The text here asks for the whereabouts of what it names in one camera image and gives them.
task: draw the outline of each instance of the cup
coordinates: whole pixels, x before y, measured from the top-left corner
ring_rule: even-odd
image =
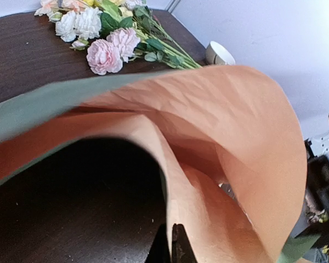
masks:
[[[235,65],[229,51],[215,41],[211,41],[206,49],[206,61],[209,65]]]

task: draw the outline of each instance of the peach wrapping paper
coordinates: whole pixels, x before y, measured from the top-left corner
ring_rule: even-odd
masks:
[[[168,225],[185,226],[199,262],[277,260],[301,212],[307,159],[297,117],[272,79],[214,66],[107,92],[1,143],[0,179],[94,136],[120,136],[154,156]],[[227,181],[240,206],[219,188]]]

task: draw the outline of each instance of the wall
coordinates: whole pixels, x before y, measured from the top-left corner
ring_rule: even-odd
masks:
[[[305,138],[328,131],[329,0],[181,0],[173,14],[278,81]]]
[[[154,9],[165,9],[171,0],[148,0]],[[40,7],[39,0],[0,0],[0,17],[10,14],[29,12]]]

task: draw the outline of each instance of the table surface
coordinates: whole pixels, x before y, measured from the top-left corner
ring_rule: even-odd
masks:
[[[204,47],[184,26],[168,12],[154,13],[203,62]],[[45,16],[0,18],[0,102],[50,82],[94,77],[86,53],[69,46]],[[120,73],[166,69],[138,60]],[[81,141],[0,187],[0,262],[144,262],[165,217],[158,165],[147,153],[119,140]]]
[[[198,62],[205,49],[170,13],[155,10],[164,29]],[[55,36],[47,16],[33,13],[0,18],[0,102],[47,83],[95,77],[86,61],[86,51],[73,51],[70,43]],[[120,74],[153,72],[169,67],[136,60],[124,64]]]

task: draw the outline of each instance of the flower bouquet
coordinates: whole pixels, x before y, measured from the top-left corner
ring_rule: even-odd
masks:
[[[87,49],[95,74],[116,73],[124,62],[145,59],[172,68],[201,66],[163,29],[144,0],[41,0],[35,15],[48,15],[56,35]]]

